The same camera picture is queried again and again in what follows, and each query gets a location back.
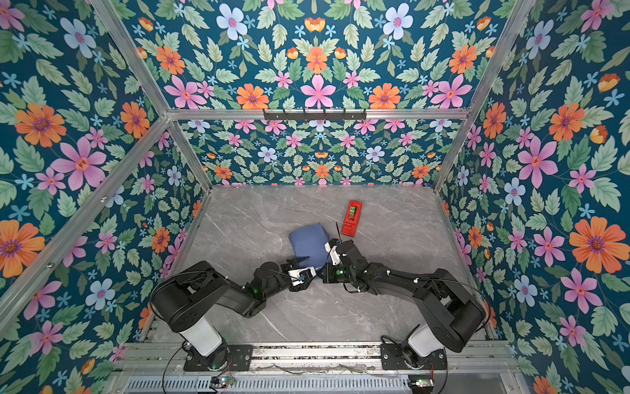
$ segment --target metal bar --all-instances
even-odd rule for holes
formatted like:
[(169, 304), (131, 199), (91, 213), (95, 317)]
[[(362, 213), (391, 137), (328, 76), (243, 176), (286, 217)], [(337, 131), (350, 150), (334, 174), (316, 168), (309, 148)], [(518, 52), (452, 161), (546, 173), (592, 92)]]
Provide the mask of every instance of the metal bar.
[[(467, 108), (451, 108), (441, 110), (439, 108), (424, 108), (418, 110), (366, 110), (367, 119), (452, 119), (464, 120), (469, 115)], [(277, 114), (278, 112), (267, 111), (267, 115)], [(301, 114), (303, 110), (286, 110), (287, 114)], [(322, 119), (326, 116), (323, 110), (306, 110), (311, 115), (321, 115)], [(343, 110), (326, 110), (326, 114), (342, 114)], [(209, 108), (201, 108), (198, 110), (168, 110), (168, 117), (171, 120), (224, 120), (224, 119), (254, 119), (264, 120), (265, 113), (259, 110), (213, 110)]]
[(116, 12), (110, 0), (90, 1), (94, 11), (101, 18), (107, 32), (112, 36), (118, 50), (129, 65), (129, 69), (140, 83), (151, 104), (156, 109), (159, 116), (164, 116), (169, 106), (160, 90), (158, 83), (153, 79), (151, 72), (147, 68), (144, 60), (140, 57), (137, 45), (129, 35), (127, 28), (122, 23), (120, 16)]
[(108, 196), (115, 194), (149, 149), (157, 143), (167, 124), (168, 121), (164, 117), (158, 118), (153, 123), (147, 133), (89, 196), (85, 204), (66, 222), (37, 258), (3, 294), (0, 298), (0, 316), (2, 316), (0, 337), (31, 300), (33, 294), (46, 283), (57, 264), (72, 250), (77, 238), (86, 231), (105, 206)]
[(212, 189), (212, 184), (208, 179), (208, 176), (205, 174), (203, 170), (203, 166), (201, 165), (201, 161), (199, 161), (199, 156), (193, 150), (193, 146), (190, 144), (190, 141), (184, 136), (184, 130), (181, 129), (181, 125), (179, 122), (171, 121), (171, 125), (169, 126), (169, 132), (171, 133), (171, 137), (175, 140), (175, 143), (179, 147), (181, 151), (182, 157), (188, 163), (193, 174), (197, 178), (197, 182), (201, 185), (201, 188), (206, 193), (210, 192)]
[(472, 96), (471, 106), (469, 108), (470, 114), (466, 121), (459, 127), (457, 135), (450, 145), (449, 152), (446, 154), (446, 157), (442, 162), (440, 176), (433, 184), (435, 190), (439, 191), (442, 188), (444, 181), (446, 181), (446, 177), (455, 165), (457, 155), (466, 141), (466, 135), (473, 128), (475, 121), (479, 117), (481, 107), (486, 101), (486, 97), (488, 97), (488, 93), (490, 93), (490, 89), (494, 85), (496, 77), (498, 77), (499, 72), (503, 67), (503, 63), (505, 63), (505, 59), (510, 53), (520, 29), (525, 23), (525, 20), (527, 20), (529, 11), (535, 3), (536, 0), (516, 0), (516, 3), (512, 8), (512, 12), (505, 23), (501, 36), (499, 37), (499, 41), (496, 43), (495, 52), (492, 55), (492, 58), (488, 63), (488, 67), (486, 67), (486, 70), (481, 77), (481, 81), (477, 85), (477, 88)]

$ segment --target aluminum rail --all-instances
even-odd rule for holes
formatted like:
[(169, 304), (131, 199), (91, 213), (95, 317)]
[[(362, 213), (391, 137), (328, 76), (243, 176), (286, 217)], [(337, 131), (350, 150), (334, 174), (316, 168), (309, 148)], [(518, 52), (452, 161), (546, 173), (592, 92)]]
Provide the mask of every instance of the aluminum rail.
[(48, 280), (56, 266), (67, 255), (77, 238), (79, 238), (96, 219), (104, 208), (109, 196), (115, 195), (116, 190), (123, 184), (131, 173), (138, 167), (140, 160), (157, 143), (168, 126), (165, 117), (158, 118), (131, 148), (127, 155), (120, 160), (116, 168), (88, 197), (85, 204), (72, 215), (48, 245), (39, 253), (37, 258), (24, 270), (0, 298), (0, 337), (10, 326), (26, 304)]
[(486, 101), (486, 98), (490, 93), (490, 89), (494, 85), (496, 77), (498, 77), (499, 72), (503, 67), (503, 63), (505, 63), (505, 59), (512, 50), (516, 37), (527, 20), (529, 11), (535, 3), (536, 0), (516, 0), (516, 3), (512, 8), (512, 12), (505, 23), (505, 27), (501, 32), (499, 41), (496, 43), (495, 52), (492, 55), (483, 76), (481, 77), (481, 81), (472, 95), (471, 106), (469, 107), (469, 116), (459, 127), (457, 135), (450, 145), (449, 152), (446, 154), (446, 157), (442, 162), (440, 176), (433, 184), (433, 188), (438, 192), (446, 181), (449, 172), (455, 165), (457, 155), (466, 142), (466, 136), (468, 135), (468, 132), (472, 130), (475, 121), (479, 117), (481, 107), (483, 107), (483, 103)]

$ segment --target black mounting plate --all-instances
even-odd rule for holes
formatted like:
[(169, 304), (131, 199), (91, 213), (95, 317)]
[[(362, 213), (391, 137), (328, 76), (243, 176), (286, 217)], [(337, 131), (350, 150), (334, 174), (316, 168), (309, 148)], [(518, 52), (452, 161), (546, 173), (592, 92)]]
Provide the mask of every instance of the black mounting plate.
[[(419, 368), (419, 370), (431, 370), (431, 367), (435, 370), (446, 369), (446, 355), (444, 354), (444, 349), (432, 352), (429, 355), (429, 359), (431, 362), (426, 363)], [(381, 365), (386, 371), (409, 369), (398, 344), (381, 344)]]
[[(251, 355), (254, 347), (252, 345), (228, 345), (228, 361), (230, 362), (229, 369), (232, 372), (249, 371), (249, 364), (251, 363)], [(186, 372), (207, 372), (211, 371), (210, 368), (204, 366), (198, 356), (192, 355), (192, 358), (186, 359), (184, 363), (184, 371)]]

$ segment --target vented metal panel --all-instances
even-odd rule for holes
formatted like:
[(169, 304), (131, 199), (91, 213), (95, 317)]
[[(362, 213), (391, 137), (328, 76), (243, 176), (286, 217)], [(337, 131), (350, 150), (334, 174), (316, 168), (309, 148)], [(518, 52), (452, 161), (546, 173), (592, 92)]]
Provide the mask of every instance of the vented metal panel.
[[(210, 376), (167, 376), (168, 394), (213, 393), (218, 385), (210, 384)], [(238, 376), (236, 383), (222, 393), (411, 393), (407, 376)], [(161, 394), (162, 376), (134, 376), (125, 393)]]

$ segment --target pink flower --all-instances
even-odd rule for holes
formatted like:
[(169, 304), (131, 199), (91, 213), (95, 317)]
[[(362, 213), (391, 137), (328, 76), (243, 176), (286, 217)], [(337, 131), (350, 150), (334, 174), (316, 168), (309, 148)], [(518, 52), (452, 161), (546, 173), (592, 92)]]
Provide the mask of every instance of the pink flower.
[(78, 258), (85, 257), (85, 249), (79, 248), (79, 246), (85, 245), (87, 241), (88, 241), (87, 236), (82, 235), (79, 237), (77, 242), (74, 244), (74, 247), (72, 248), (72, 250), (67, 255), (64, 256), (64, 265), (66, 267), (70, 267), (72, 265), (75, 257), (78, 257)]
[(118, 239), (117, 236), (113, 236), (112, 232), (109, 231), (107, 232), (107, 234), (103, 234), (100, 233), (98, 235), (98, 238), (100, 239), (99, 242), (96, 243), (96, 247), (97, 248), (101, 248), (101, 253), (105, 254), (107, 253), (107, 250), (114, 250), (115, 246), (114, 246), (114, 242), (116, 242), (116, 240)]
[(289, 85), (293, 83), (293, 80), (289, 78), (289, 73), (282, 73), (282, 71), (278, 71), (278, 75), (275, 77), (276, 82), (278, 83), (278, 87), (284, 86), (285, 88), (289, 88)]
[(580, 166), (580, 172), (571, 171), (569, 173), (573, 178), (573, 180), (569, 182), (569, 186), (577, 187), (578, 193), (582, 194), (582, 192), (584, 191), (584, 186), (588, 188), (595, 187), (595, 182), (591, 181), (591, 178), (593, 178), (596, 173), (597, 171), (595, 170), (587, 171), (587, 165), (582, 164)]
[(575, 325), (576, 321), (573, 315), (569, 316), (568, 321), (567, 319), (561, 317), (560, 323), (562, 323), (562, 325), (564, 326), (563, 328), (560, 328), (560, 334), (564, 335), (565, 337), (569, 337), (569, 343), (571, 344), (571, 346), (575, 347), (576, 344), (580, 344), (581, 346), (587, 345), (587, 341), (585, 341), (582, 337), (582, 335), (586, 334), (587, 330), (581, 325)]
[(147, 155), (144, 156), (144, 158), (142, 160), (140, 160), (140, 168), (144, 168), (144, 166), (149, 166), (149, 167), (153, 167), (153, 161), (151, 160), (153, 158), (153, 156), (155, 156), (156, 154), (153, 153), (152, 151), (148, 151)]
[(456, 76), (453, 79), (453, 84), (441, 81), (439, 89), (443, 94), (435, 95), (431, 102), (433, 104), (442, 103), (440, 108), (450, 108), (451, 104), (453, 104), (453, 107), (461, 107), (464, 104), (464, 99), (460, 95), (465, 95), (473, 88), (471, 85), (462, 86), (462, 83), (464, 83), (463, 74)]
[(13, 25), (13, 27), (23, 32), (24, 26), (18, 19), (23, 19), (24, 14), (16, 8), (9, 7), (11, 7), (11, 1), (0, 0), (0, 27), (7, 30)]
[(348, 89), (352, 86), (358, 86), (358, 82), (361, 81), (361, 77), (357, 75), (356, 71), (352, 71), (352, 74), (346, 72), (346, 79), (343, 80), (343, 83), (348, 85)]
[(412, 132), (410, 131), (407, 134), (402, 134), (398, 142), (400, 142), (403, 146), (411, 145), (413, 143), (413, 139), (414, 137), (412, 135)]
[(492, 165), (492, 159), (496, 157), (496, 152), (493, 152), (495, 149), (495, 144), (493, 142), (488, 145), (487, 142), (483, 143), (483, 150), (479, 152), (479, 157), (481, 159), (481, 166), (487, 166), (488, 168)]
[(571, 271), (571, 277), (573, 278), (573, 280), (569, 279), (566, 276), (560, 278), (562, 284), (570, 289), (564, 294), (565, 300), (572, 303), (577, 299), (578, 306), (583, 313), (588, 312), (589, 303), (594, 306), (603, 305), (602, 300), (599, 298), (599, 296), (590, 292), (590, 290), (595, 290), (595, 288), (597, 287), (596, 279), (586, 278), (584, 282), (582, 282), (582, 274), (576, 268)]
[(151, 179), (150, 175), (146, 175), (144, 177), (140, 177), (140, 179), (142, 180), (142, 185), (140, 185), (140, 189), (144, 190), (144, 192), (146, 194), (151, 193), (153, 190), (155, 190), (155, 179)]
[(271, 132), (277, 136), (280, 134), (280, 130), (286, 130), (287, 125), (283, 124), (281, 120), (263, 120), (263, 124), (266, 124), (265, 131)]
[(312, 83), (312, 87), (308, 85), (300, 87), (302, 93), (310, 96), (304, 102), (304, 106), (306, 108), (311, 108), (317, 104), (318, 109), (320, 109), (322, 105), (324, 107), (332, 107), (333, 101), (328, 96), (332, 95), (336, 88), (333, 85), (324, 86), (324, 78), (319, 74), (315, 74), (312, 79)]
[(404, 129), (403, 119), (387, 119), (385, 124), (386, 129), (391, 129), (391, 132), (396, 132), (398, 129)]
[(556, 260), (564, 261), (564, 253), (558, 249), (564, 245), (564, 237), (558, 235), (551, 238), (551, 229), (549, 227), (546, 227), (542, 234), (544, 235), (544, 238), (540, 234), (534, 234), (534, 241), (536, 241), (539, 245), (542, 245), (536, 247), (534, 254), (537, 256), (544, 255), (545, 263), (547, 263), (548, 267), (553, 265), (554, 257)]
[(523, 246), (527, 246), (527, 242), (523, 240), (523, 238), (525, 238), (525, 233), (521, 233), (513, 228), (512, 234), (513, 235), (508, 236), (508, 239), (512, 242), (510, 249), (516, 249), (517, 252), (521, 253), (523, 251)]
[(354, 125), (355, 130), (361, 130), (361, 135), (364, 136), (368, 131), (375, 131), (374, 125), (378, 122), (376, 119), (365, 119), (363, 122), (359, 122)]
[(62, 328), (64, 328), (63, 323), (57, 323), (53, 327), (52, 322), (47, 320), (42, 325), (42, 332), (34, 332), (28, 337), (30, 341), (33, 342), (30, 355), (34, 355), (40, 351), (40, 349), (42, 350), (42, 354), (50, 353), (52, 344), (56, 344), (64, 338), (62, 334), (57, 334)]
[(464, 241), (464, 237), (461, 236), (461, 231), (459, 232), (459, 236), (457, 235), (457, 233), (455, 233), (455, 238), (457, 238), (457, 241), (459, 242), (459, 250), (462, 251), (462, 255), (464, 256), (464, 261), (466, 261), (468, 265), (472, 265), (473, 261), (471, 260), (471, 257), (469, 256), (469, 254), (471, 250), (473, 249), (473, 247), (470, 244), (467, 244), (466, 241)]
[(35, 174), (35, 176), (37, 177), (37, 179), (42, 181), (39, 185), (37, 185), (37, 188), (39, 190), (44, 190), (47, 188), (50, 194), (55, 195), (57, 194), (58, 188), (66, 188), (66, 185), (61, 182), (61, 180), (64, 178), (64, 174), (55, 174), (55, 171), (50, 167), (46, 169), (46, 174), (40, 172)]
[(439, 91), (439, 84), (429, 80), (428, 84), (422, 86), (422, 90), (424, 90), (424, 92), (422, 92), (423, 96), (428, 95), (429, 97), (433, 97), (433, 94)]
[(296, 146), (302, 146), (300, 142), (302, 139), (293, 133), (290, 137), (287, 137), (287, 146), (295, 149)]
[(538, 137), (532, 138), (530, 144), (531, 153), (522, 151), (518, 153), (518, 160), (526, 164), (518, 173), (518, 179), (528, 179), (532, 175), (532, 184), (539, 188), (542, 183), (542, 172), (552, 175), (558, 172), (558, 167), (551, 160), (545, 160), (556, 151), (556, 141), (547, 142), (541, 150), (541, 140)]
[(110, 142), (110, 140), (103, 137), (103, 129), (96, 130), (94, 127), (89, 128), (89, 134), (86, 134), (85, 138), (92, 141), (90, 143), (92, 148), (96, 148), (98, 146), (98, 149), (103, 149), (105, 147), (103, 144)]
[(586, 21), (586, 23), (582, 26), (582, 33), (587, 31), (590, 27), (592, 27), (593, 30), (599, 29), (599, 26), (602, 24), (602, 18), (610, 15), (611, 12), (615, 10), (614, 4), (609, 3), (609, 0), (593, 0), (593, 3), (591, 3), (593, 9), (584, 11), (581, 17), (583, 21)]
[(24, 309), (24, 318), (31, 320), (33, 316), (37, 314), (40, 305), (42, 305), (42, 308), (52, 308), (55, 306), (55, 298), (53, 296), (49, 296), (48, 294), (56, 292), (60, 287), (61, 282), (54, 281), (48, 283), (35, 293), (33, 298), (31, 298), (31, 301), (29, 301), (28, 305)]
[(473, 126), (472, 129), (468, 132), (468, 135), (466, 135), (466, 137), (468, 138), (468, 147), (472, 148), (472, 150), (477, 149), (477, 144), (481, 142), (481, 137), (479, 136), (480, 133), (481, 126)]
[(492, 178), (486, 176), (486, 174), (483, 175), (483, 177), (481, 177), (481, 179), (479, 180), (479, 189), (484, 192), (484, 193), (488, 193), (488, 190), (490, 190), (490, 181), (492, 180)]
[(159, 139), (157, 140), (157, 147), (159, 148), (159, 150), (162, 151), (162, 150), (164, 150), (164, 148), (168, 148), (171, 145), (168, 142), (168, 138), (170, 136), (171, 136), (171, 134), (168, 134), (168, 131), (163, 132), (162, 135), (159, 136)]
[(229, 141), (230, 145), (234, 145), (237, 148), (243, 143), (243, 140), (241, 140), (241, 136), (238, 134), (234, 135), (234, 133), (230, 133), (227, 136), (227, 140)]
[(349, 148), (350, 146), (355, 145), (357, 142), (355, 141), (355, 136), (350, 136), (350, 134), (346, 133), (345, 136), (339, 138), (341, 141), (341, 146), (345, 148)]
[(197, 93), (203, 93), (203, 97), (214, 97), (214, 86), (208, 85), (208, 82), (204, 81), (203, 83), (197, 82)]
[(518, 132), (520, 134), (520, 137), (516, 138), (516, 142), (520, 143), (520, 145), (518, 146), (520, 149), (523, 149), (524, 146), (527, 146), (529, 148), (529, 140), (534, 138), (534, 133), (532, 133), (531, 130), (532, 129), (528, 127), (525, 130), (521, 129), (520, 132)]
[(102, 152), (90, 154), (89, 141), (79, 138), (77, 142), (78, 152), (65, 142), (59, 144), (61, 151), (70, 160), (56, 159), (50, 167), (61, 173), (72, 172), (68, 178), (70, 190), (77, 190), (83, 186), (83, 178), (92, 187), (97, 187), (105, 179), (105, 173), (96, 165), (103, 164), (107, 156)]
[(177, 108), (184, 108), (188, 105), (188, 108), (192, 110), (199, 109), (197, 104), (206, 104), (208, 101), (196, 95), (197, 93), (197, 84), (194, 82), (188, 82), (186, 87), (184, 87), (184, 82), (175, 75), (171, 77), (171, 82), (175, 86), (166, 85), (164, 90), (170, 95), (177, 96), (175, 99), (175, 105)]
[(486, 273), (483, 272), (483, 268), (477, 267), (477, 273), (475, 274), (479, 282), (483, 283), (486, 281)]
[(250, 130), (256, 130), (256, 126), (254, 126), (254, 120), (235, 120), (236, 122), (236, 130), (243, 129), (245, 134), (249, 134)]

